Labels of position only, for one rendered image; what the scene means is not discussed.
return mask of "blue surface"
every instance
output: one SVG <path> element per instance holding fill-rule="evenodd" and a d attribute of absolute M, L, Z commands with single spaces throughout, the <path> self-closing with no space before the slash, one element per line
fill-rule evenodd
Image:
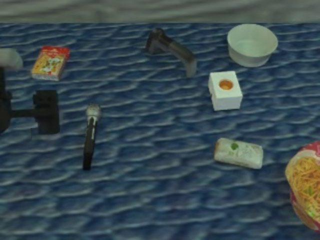
<path fill-rule="evenodd" d="M 316 240 L 289 203 L 288 160 L 320 135 L 320 24 L 267 25 L 279 47 L 260 68 L 227 53 L 232 24 L 0 25 L 2 48 L 23 70 L 7 73 L 14 108 L 57 89 L 61 134 L 31 139 L 32 119 L 0 137 L 1 240 Z M 186 79 L 170 54 L 150 56 L 162 27 L 198 57 Z M 33 80 L 43 45 L 71 56 L 60 82 Z M 240 110 L 214 112 L 209 72 L 236 71 Z M 83 172 L 88 103 L 102 106 L 93 168 Z M 213 161 L 220 137 L 264 147 L 261 170 Z"/>

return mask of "dark handheld tool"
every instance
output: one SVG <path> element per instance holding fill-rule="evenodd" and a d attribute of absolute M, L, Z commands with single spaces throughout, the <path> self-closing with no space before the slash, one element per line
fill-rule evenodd
<path fill-rule="evenodd" d="M 152 55 L 163 52 L 172 53 L 183 62 L 188 78 L 195 75 L 197 71 L 196 56 L 188 48 L 168 37 L 162 28 L 155 28 L 151 31 L 145 49 Z"/>
<path fill-rule="evenodd" d="M 95 152 L 97 123 L 101 117 L 101 108 L 98 104 L 90 104 L 86 111 L 87 128 L 83 149 L 83 170 L 90 170 Z"/>
<path fill-rule="evenodd" d="M 0 54 L 6 53 L 8 49 L 11 48 L 0 48 Z M 6 65 L 6 68 L 16 70 L 21 68 L 20 56 L 15 51 L 9 52 L 11 55 L 2 55 L 0 65 L 11 61 L 13 64 Z M 33 95 L 33 109 L 12 110 L 11 100 L 11 92 L 6 91 L 5 67 L 0 66 L 0 134 L 9 128 L 12 118 L 35 118 L 38 123 L 38 133 L 41 135 L 60 132 L 58 94 L 55 90 L 36 91 Z"/>

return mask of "spaghetti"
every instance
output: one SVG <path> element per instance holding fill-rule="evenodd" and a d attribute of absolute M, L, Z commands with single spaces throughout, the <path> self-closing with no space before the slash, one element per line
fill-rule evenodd
<path fill-rule="evenodd" d="M 304 156 L 290 162 L 285 175 L 297 202 L 309 217 L 320 222 L 320 166 L 317 159 Z"/>

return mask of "red and yellow box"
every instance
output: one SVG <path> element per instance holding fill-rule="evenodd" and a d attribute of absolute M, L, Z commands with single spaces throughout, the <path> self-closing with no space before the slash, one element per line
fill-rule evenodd
<path fill-rule="evenodd" d="M 320 141 L 303 147 L 285 168 L 294 212 L 310 229 L 320 233 Z"/>
<path fill-rule="evenodd" d="M 67 47 L 43 46 L 31 70 L 32 78 L 59 81 L 69 55 Z"/>

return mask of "bag of noodles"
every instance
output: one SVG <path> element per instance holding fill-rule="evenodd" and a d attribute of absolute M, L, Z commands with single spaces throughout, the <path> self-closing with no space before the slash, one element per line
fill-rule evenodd
<path fill-rule="evenodd" d="M 320 233 L 320 141 L 303 147 L 285 168 L 290 201 L 300 220 Z"/>

